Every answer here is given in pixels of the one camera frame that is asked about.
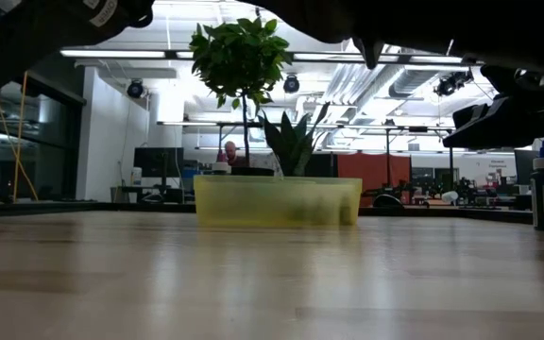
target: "tree trunk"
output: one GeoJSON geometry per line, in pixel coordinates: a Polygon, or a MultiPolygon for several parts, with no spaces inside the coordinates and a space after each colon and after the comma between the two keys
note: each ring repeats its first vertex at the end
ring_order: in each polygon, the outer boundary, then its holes
{"type": "Polygon", "coordinates": [[[247,100],[243,94],[243,137],[245,139],[245,160],[246,166],[251,166],[249,161],[249,129],[247,127],[247,100]]]}

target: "wooden table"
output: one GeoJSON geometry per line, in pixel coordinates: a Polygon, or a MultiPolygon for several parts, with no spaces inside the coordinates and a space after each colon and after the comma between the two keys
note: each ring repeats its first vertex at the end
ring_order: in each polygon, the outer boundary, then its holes
{"type": "Polygon", "coordinates": [[[452,218],[200,229],[0,218],[0,339],[544,339],[544,233],[452,218]]]}

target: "yellow planter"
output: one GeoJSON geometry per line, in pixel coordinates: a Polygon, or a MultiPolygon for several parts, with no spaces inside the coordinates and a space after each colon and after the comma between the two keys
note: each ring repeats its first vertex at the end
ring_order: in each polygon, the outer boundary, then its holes
{"type": "Polygon", "coordinates": [[[359,178],[195,176],[201,226],[355,226],[359,178]]]}

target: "man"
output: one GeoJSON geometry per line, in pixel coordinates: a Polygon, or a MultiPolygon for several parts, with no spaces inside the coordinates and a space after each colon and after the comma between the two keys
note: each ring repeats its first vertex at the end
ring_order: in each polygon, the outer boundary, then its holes
{"type": "Polygon", "coordinates": [[[245,157],[240,157],[236,155],[236,144],[234,144],[234,142],[226,142],[224,148],[226,149],[226,159],[229,166],[247,167],[247,160],[245,159],[245,157]]]}

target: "computer monitor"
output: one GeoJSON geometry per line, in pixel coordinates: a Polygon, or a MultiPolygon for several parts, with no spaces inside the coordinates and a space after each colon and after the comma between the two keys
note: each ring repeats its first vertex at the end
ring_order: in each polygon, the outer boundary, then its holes
{"type": "Polygon", "coordinates": [[[538,151],[514,150],[516,156],[516,173],[519,185],[530,185],[530,175],[535,171],[533,159],[538,158],[538,151]]]}
{"type": "Polygon", "coordinates": [[[133,156],[133,166],[142,168],[143,178],[181,177],[183,162],[181,147],[136,147],[133,156]]]}

